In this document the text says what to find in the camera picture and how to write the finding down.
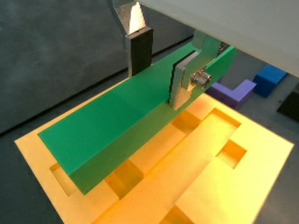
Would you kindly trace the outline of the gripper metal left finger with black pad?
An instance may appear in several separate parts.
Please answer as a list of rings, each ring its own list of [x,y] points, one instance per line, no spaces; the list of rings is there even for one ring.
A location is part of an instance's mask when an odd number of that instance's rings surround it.
[[[151,66],[154,29],[146,25],[142,6],[137,0],[112,0],[112,7],[124,36],[128,76],[132,77]]]

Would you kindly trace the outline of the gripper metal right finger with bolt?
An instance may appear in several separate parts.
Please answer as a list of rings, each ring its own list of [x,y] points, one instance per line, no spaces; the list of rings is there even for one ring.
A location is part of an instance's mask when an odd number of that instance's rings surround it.
[[[195,31],[191,45],[195,49],[173,65],[169,103],[174,110],[190,100],[195,87],[205,89],[211,84],[207,65],[229,48],[226,43],[201,31]]]

